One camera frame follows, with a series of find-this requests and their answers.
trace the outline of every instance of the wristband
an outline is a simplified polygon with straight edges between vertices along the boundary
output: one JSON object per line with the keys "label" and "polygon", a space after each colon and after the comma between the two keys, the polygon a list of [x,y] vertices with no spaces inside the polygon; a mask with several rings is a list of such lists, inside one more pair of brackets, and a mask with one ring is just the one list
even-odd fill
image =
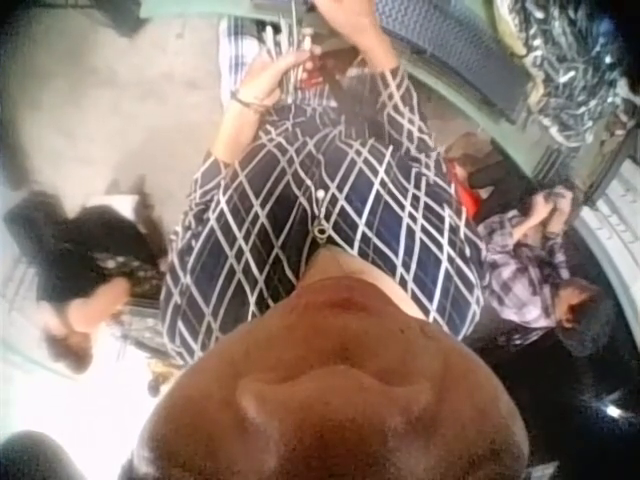
{"label": "wristband", "polygon": [[261,103],[247,102],[246,100],[243,100],[242,98],[238,97],[237,90],[234,90],[233,92],[231,92],[231,100],[258,114],[263,114],[264,112],[269,110],[269,108],[271,108],[268,105],[264,105]]}

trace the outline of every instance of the man's arm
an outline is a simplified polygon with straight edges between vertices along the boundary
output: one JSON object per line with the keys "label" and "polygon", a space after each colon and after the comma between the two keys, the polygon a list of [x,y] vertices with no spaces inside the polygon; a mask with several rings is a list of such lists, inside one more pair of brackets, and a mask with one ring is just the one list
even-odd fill
{"label": "man's arm", "polygon": [[260,126],[260,114],[232,101],[224,112],[211,153],[225,165],[239,162],[253,142]]}

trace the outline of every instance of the woman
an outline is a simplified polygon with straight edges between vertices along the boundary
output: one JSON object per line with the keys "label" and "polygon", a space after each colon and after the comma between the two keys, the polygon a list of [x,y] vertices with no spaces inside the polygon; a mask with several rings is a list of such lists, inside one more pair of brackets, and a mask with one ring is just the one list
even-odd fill
{"label": "woman", "polygon": [[32,192],[5,215],[5,224],[38,271],[49,356],[73,373],[89,368],[92,335],[130,298],[160,296],[156,255],[138,226],[109,205],[69,219],[54,196]]}

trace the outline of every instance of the dark hair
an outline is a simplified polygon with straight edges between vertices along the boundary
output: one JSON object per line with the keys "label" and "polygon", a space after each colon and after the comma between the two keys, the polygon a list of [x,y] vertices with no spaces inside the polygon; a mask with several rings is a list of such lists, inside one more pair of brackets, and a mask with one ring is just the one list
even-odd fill
{"label": "dark hair", "polygon": [[573,328],[558,327],[556,332],[573,355],[586,357],[601,350],[607,343],[615,315],[615,302],[593,285],[585,283],[572,286],[587,289],[590,295],[572,307]]}
{"label": "dark hair", "polygon": [[[88,335],[83,333],[73,333],[73,335]],[[93,361],[93,353],[90,349],[79,350],[71,346],[68,337],[56,337],[50,333],[44,334],[44,344],[47,347],[49,357],[54,362],[62,363],[71,370],[72,373],[80,375],[86,372]]]}

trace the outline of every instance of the concrete floor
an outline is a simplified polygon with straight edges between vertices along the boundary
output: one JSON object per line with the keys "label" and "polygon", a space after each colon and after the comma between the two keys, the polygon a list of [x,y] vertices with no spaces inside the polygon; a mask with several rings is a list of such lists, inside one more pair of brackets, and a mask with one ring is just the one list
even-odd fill
{"label": "concrete floor", "polygon": [[32,10],[3,58],[3,120],[33,185],[70,214],[136,177],[167,227],[220,118],[217,20],[169,19],[132,40],[93,12]]}

